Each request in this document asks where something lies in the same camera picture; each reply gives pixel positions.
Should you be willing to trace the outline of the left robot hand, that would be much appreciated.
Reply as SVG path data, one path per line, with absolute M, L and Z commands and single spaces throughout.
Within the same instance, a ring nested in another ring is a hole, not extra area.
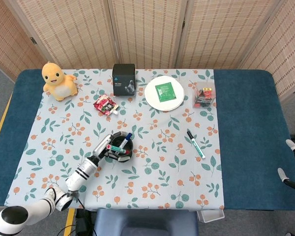
M 103 138 L 103 140 L 96 146 L 93 150 L 92 156 L 89 159 L 98 166 L 98 163 L 104 157 L 107 157 L 118 162 L 126 162 L 132 157 L 133 143 L 129 139 L 124 145 L 123 149 L 126 149 L 127 153 L 123 154 L 119 152 L 116 154 L 113 150 L 108 150 L 107 145 L 113 145 L 119 147 L 121 143 L 125 140 L 128 133 L 126 132 L 117 132 L 115 134 L 109 134 Z

